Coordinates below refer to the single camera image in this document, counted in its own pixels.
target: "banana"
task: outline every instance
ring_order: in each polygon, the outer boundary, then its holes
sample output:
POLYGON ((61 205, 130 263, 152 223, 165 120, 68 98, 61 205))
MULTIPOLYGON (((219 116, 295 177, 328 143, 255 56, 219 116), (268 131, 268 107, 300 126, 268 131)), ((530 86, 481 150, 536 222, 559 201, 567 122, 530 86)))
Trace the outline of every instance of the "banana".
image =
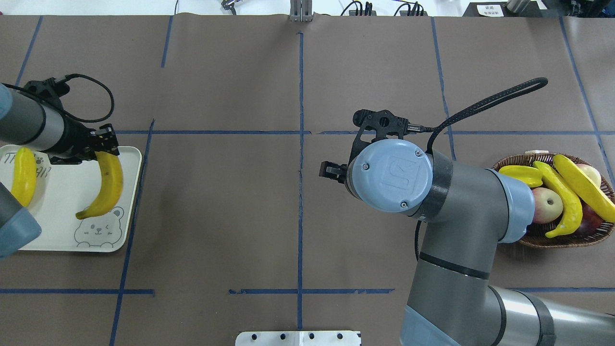
POLYGON ((534 167, 511 164, 500 168, 499 172, 511 178, 521 180, 529 187, 539 187, 542 185, 542 173, 534 167))
POLYGON ((95 154, 102 179, 100 191, 89 207, 75 214, 79 220, 108 213, 117 204, 124 188, 124 175, 119 158, 104 151, 96 151, 95 154))
POLYGON ((36 159, 34 153, 22 147, 15 154, 15 171, 10 192, 15 199, 27 207, 32 201, 36 189, 36 159))
POLYGON ((555 168, 564 178, 570 188, 577 194, 593 211, 608 222, 615 222, 615 204, 605 195, 599 187, 596 187, 591 179, 569 158, 563 155, 553 157, 555 168))
POLYGON ((564 203, 564 212, 560 223, 554 230, 548 231, 544 235, 547 238, 553 238, 554 236, 574 233, 574 231, 579 229, 581 220, 583 219, 581 200, 579 200, 579 197, 550 165, 544 162, 534 161, 532 166, 542 173, 544 185, 547 185, 549 189, 560 195, 561 201, 564 203))

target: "cartoon bear face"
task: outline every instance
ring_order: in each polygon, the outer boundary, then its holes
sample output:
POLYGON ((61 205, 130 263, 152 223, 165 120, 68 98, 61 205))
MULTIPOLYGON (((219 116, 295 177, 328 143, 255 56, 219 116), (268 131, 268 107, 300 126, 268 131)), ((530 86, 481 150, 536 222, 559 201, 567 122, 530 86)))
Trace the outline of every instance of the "cartoon bear face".
POLYGON ((105 215, 81 220, 75 231, 77 246, 113 247, 113 244, 122 239, 122 216, 124 210, 115 207, 105 215))

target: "apple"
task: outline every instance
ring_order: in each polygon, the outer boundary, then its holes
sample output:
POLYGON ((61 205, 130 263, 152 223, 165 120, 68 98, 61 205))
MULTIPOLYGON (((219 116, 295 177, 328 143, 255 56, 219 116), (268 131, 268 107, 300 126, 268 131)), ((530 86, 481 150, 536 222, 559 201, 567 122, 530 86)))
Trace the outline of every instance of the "apple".
POLYGON ((596 230, 604 220, 598 214, 596 214, 593 209, 588 206, 585 202, 583 204, 583 219, 581 220, 581 226, 579 229, 574 231, 574 235, 578 236, 588 236, 596 233, 596 230))
POLYGON ((534 194, 534 223, 549 223, 564 210, 564 204, 561 201, 560 195, 555 191, 544 187, 537 187, 532 190, 534 194))
POLYGON ((589 180, 591 180, 594 185, 600 188, 600 185, 602 184, 602 175, 600 175, 600 172, 598 172, 597 169, 589 166, 588 164, 582 163, 577 163, 577 167, 588 176, 589 180))

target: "brown woven basket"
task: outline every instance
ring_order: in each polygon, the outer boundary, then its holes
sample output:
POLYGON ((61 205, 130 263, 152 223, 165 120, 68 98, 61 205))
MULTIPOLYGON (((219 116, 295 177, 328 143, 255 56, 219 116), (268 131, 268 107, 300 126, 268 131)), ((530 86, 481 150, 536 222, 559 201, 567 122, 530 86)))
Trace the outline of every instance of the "brown woven basket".
MULTIPOLYGON (((496 164, 493 165, 493 169, 499 171, 500 168, 504 166, 508 166, 510 164, 517 164, 521 166, 531 166, 534 161, 542 161, 544 163, 548 163, 553 166, 553 156, 555 154, 551 153, 541 153, 541 154, 520 154, 520 155, 512 155, 506 158, 499 160, 496 164)), ((572 155, 562 154, 572 160, 574 163, 582 163, 588 164, 587 162, 581 160, 580 158, 572 155)), ((604 192, 612 201, 615 201, 615 192, 613 192, 613 188, 611 184, 602 176, 602 184, 600 185, 600 189, 604 192)), ((580 246, 590 246, 594 244, 598 244, 611 235, 613 232, 614 224, 612 222, 604 221, 596 233, 587 236, 579 236, 575 234, 565 235, 565 236, 556 236, 554 238, 547 238, 544 236, 545 233, 555 229, 557 224, 560 222, 561 217, 557 220, 546 223, 544 225, 540 225, 537 223, 532 223, 528 226, 528 231, 525 236, 519 240, 519 243, 529 246, 535 247, 536 249, 550 249, 556 247, 580 247, 580 246)))

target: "basket of fruit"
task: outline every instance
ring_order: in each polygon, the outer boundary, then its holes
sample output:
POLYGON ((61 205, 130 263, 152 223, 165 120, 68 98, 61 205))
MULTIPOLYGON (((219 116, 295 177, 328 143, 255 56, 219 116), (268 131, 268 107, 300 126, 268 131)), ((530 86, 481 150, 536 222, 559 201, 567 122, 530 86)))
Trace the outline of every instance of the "basket of fruit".
POLYGON ((534 220, 519 243, 538 249, 597 244, 615 228, 615 192, 587 162, 566 154, 527 152, 493 169, 519 179, 534 193, 534 220))

